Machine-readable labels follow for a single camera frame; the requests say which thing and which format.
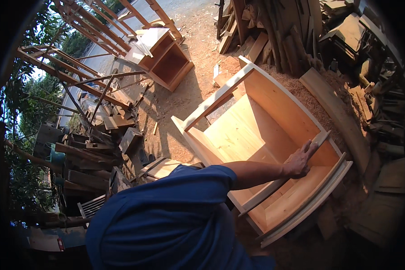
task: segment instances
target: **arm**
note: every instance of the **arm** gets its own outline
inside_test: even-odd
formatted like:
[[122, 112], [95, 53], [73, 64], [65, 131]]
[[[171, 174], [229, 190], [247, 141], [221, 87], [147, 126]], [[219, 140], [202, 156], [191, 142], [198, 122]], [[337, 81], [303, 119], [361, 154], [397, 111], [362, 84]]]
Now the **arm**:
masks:
[[310, 170], [308, 161], [316, 152], [316, 143], [311, 140], [303, 144], [294, 154], [290, 155], [284, 164], [269, 164], [254, 161], [235, 161], [222, 164], [237, 175], [237, 181], [232, 190], [246, 189], [281, 178], [299, 179], [306, 176]]

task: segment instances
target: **blue shirt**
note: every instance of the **blue shirt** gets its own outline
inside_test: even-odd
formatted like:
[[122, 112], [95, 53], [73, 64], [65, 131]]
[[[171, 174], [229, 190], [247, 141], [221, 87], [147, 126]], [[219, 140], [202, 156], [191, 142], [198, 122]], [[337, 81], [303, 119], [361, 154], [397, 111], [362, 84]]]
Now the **blue shirt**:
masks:
[[225, 205], [237, 180], [224, 166], [179, 165], [155, 182], [119, 192], [86, 233], [94, 269], [274, 269], [270, 256], [249, 257]]

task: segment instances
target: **dirt ground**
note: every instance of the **dirt ground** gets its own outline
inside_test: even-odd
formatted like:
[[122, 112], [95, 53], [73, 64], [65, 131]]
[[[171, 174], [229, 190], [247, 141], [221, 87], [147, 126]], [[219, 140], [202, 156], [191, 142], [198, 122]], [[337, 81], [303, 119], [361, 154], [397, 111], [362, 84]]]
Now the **dirt ground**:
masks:
[[[184, 120], [203, 100], [219, 88], [213, 86], [212, 83], [213, 67], [217, 63], [220, 63], [222, 72], [235, 74], [240, 69], [237, 58], [234, 60], [230, 57], [227, 58], [237, 56], [236, 51], [239, 47], [236, 46], [235, 41], [232, 42], [228, 53], [223, 55], [218, 53], [219, 41], [216, 40], [216, 28], [213, 20], [216, 12], [217, 7], [213, 5], [198, 10], [192, 16], [176, 16], [174, 19], [176, 26], [181, 28], [181, 34], [186, 38], [181, 47], [195, 65], [174, 92], [153, 83], [150, 79], [124, 89], [131, 99], [136, 100], [149, 85], [138, 108], [137, 122], [138, 128], [144, 134], [143, 148], [147, 155], [153, 154], [156, 158], [163, 156], [191, 164], [200, 161], [173, 124], [171, 116], [174, 115]], [[291, 78], [287, 74], [276, 73], [274, 67], [269, 68], [265, 64], [260, 67], [296, 96], [326, 130], [332, 130], [331, 138], [341, 152], [347, 152], [347, 159], [351, 160], [352, 156], [333, 121], [299, 80]], [[331, 71], [324, 71], [322, 75], [335, 89], [335, 94], [344, 101], [347, 113], [353, 116], [357, 124], [362, 127], [362, 113], [357, 97], [349, 91], [348, 78], [343, 75], [339, 77]], [[139, 79], [138, 76], [124, 78], [119, 84], [123, 87]], [[153, 134], [156, 122], [158, 128]], [[208, 125], [204, 118], [195, 127], [204, 131]], [[362, 132], [366, 137], [367, 133], [363, 128]], [[129, 157], [127, 155], [123, 155], [123, 157], [126, 161], [123, 171], [130, 179], [141, 169], [138, 152]], [[338, 192], [340, 195], [331, 196], [328, 202], [333, 208], [339, 228], [347, 224], [350, 217], [358, 211], [360, 203], [367, 197], [367, 187], [371, 184], [372, 181], [365, 183], [359, 177], [356, 167], [353, 166], [348, 172], [340, 187], [341, 191]], [[258, 250], [259, 243], [254, 241], [257, 235], [243, 220], [237, 222], [237, 237], [247, 250]], [[324, 241], [315, 226], [298, 239], [290, 240], [282, 237], [267, 248], [278, 262], [277, 269], [341, 268], [339, 263], [345, 259], [346, 249], [347, 237], [344, 230], [339, 229], [332, 238]]]

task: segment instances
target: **wooden cabinet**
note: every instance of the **wooden cabinet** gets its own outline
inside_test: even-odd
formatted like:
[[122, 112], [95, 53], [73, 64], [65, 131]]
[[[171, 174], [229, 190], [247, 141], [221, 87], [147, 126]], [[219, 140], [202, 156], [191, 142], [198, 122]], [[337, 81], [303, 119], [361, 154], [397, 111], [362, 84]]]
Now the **wooden cabinet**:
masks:
[[[284, 161], [308, 140], [325, 132], [315, 117], [280, 83], [244, 57], [242, 69], [206, 99], [186, 120], [172, 116], [205, 166], [240, 160], [271, 164]], [[204, 132], [194, 128], [216, 105], [244, 82], [241, 97]], [[352, 165], [332, 139], [309, 160], [310, 171], [302, 179], [289, 179], [272, 195], [257, 203], [246, 216], [267, 246], [309, 216], [339, 184]], [[246, 205], [267, 184], [230, 191], [228, 197], [244, 213]]]
[[[146, 55], [144, 50], [149, 50], [153, 57]], [[137, 64], [155, 82], [171, 92], [194, 64], [186, 57], [167, 28], [148, 29], [132, 46], [125, 59]]]

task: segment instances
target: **road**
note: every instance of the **road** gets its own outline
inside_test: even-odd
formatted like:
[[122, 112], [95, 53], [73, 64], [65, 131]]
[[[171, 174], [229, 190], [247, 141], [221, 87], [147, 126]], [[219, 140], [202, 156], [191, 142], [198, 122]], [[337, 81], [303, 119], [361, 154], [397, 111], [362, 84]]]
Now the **road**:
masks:
[[[193, 12], [197, 11], [199, 8], [204, 7], [208, 5], [209, 3], [217, 3], [217, 0], [196, 0], [196, 1], [185, 1], [185, 0], [157, 0], [158, 4], [162, 7], [162, 9], [165, 11], [165, 13], [168, 14], [175, 22], [176, 26], [180, 27], [180, 18], [183, 16], [187, 16], [192, 14]], [[132, 6], [136, 8], [136, 10], [149, 22], [159, 18], [157, 14], [150, 8], [149, 4], [145, 0], [135, 0], [132, 2]], [[127, 9], [123, 9], [119, 11], [118, 15], [120, 16], [124, 12], [127, 12]], [[137, 18], [129, 18], [124, 21], [127, 25], [130, 26], [133, 30], [141, 29], [142, 24], [138, 21]], [[119, 37], [124, 37], [123, 33], [120, 32], [115, 26], [111, 24], [107, 24], [108, 27]], [[107, 53], [104, 49], [102, 49], [100, 46], [97, 44], [93, 44], [90, 50], [88, 51], [87, 55], [85, 56], [91, 56], [91, 55], [97, 55], [97, 54], [104, 54]], [[82, 62], [91, 67], [92, 69], [103, 72], [105, 73], [105, 69], [109, 66], [111, 66], [112, 62], [114, 60], [114, 57], [111, 55], [108, 56], [101, 56], [101, 57], [95, 57], [95, 58], [89, 58], [89, 59], [84, 59]], [[75, 99], [77, 99], [78, 93], [81, 91], [78, 87], [72, 86], [70, 87], [70, 92], [72, 93], [72, 96], [74, 96]], [[75, 105], [72, 103], [72, 101], [69, 99], [69, 97], [66, 95], [64, 100], [63, 100], [63, 105], [69, 107], [69, 108], [75, 108]], [[60, 110], [60, 115], [71, 115], [72, 112], [68, 110], [61, 109]], [[70, 120], [70, 117], [61, 117], [59, 120], [59, 126], [63, 127], [66, 125], [66, 123]]]

